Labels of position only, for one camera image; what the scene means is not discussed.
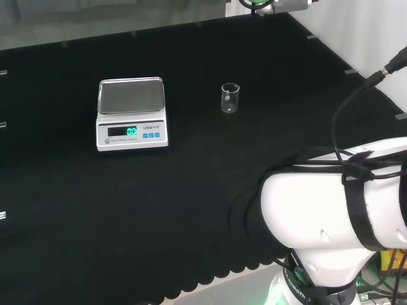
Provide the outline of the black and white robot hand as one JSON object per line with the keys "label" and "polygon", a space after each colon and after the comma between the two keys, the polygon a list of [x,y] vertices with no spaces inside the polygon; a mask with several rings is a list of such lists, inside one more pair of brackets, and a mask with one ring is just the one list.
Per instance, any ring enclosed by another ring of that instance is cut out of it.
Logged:
{"label": "black and white robot hand", "polygon": [[250,1],[249,6],[252,14],[257,13],[258,15],[264,15],[265,13],[273,12],[273,4],[274,0],[268,0],[265,2]]}

